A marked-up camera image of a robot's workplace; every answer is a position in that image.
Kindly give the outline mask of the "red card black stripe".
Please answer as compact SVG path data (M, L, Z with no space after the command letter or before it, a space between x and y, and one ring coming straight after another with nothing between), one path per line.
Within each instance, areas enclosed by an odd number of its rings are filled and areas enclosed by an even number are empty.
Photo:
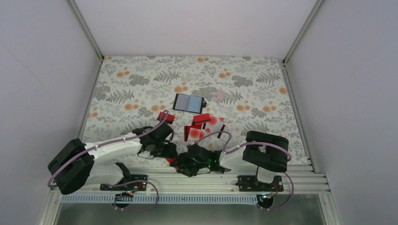
M176 158L165 158L170 164L173 163Z

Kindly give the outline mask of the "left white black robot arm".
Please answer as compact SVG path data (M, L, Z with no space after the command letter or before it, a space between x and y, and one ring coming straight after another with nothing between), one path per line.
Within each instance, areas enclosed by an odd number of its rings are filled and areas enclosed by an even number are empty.
M148 152L148 159L177 157L172 143L174 131L167 123L137 128L120 137L101 142L69 141L48 164L51 173L47 185L58 188L63 195L84 186L99 185L101 190L145 190L146 176L133 175L122 161L127 156L139 157Z

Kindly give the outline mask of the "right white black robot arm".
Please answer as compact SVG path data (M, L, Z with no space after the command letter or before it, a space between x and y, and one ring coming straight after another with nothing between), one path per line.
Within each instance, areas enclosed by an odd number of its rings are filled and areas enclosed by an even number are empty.
M249 131L244 142L218 151L210 151L197 143L189 145L187 151L179 154L170 166L188 177L205 173L223 174L235 167L249 163L256 166L255 187L267 190L277 173L287 171L292 156L288 152L288 139L257 131Z

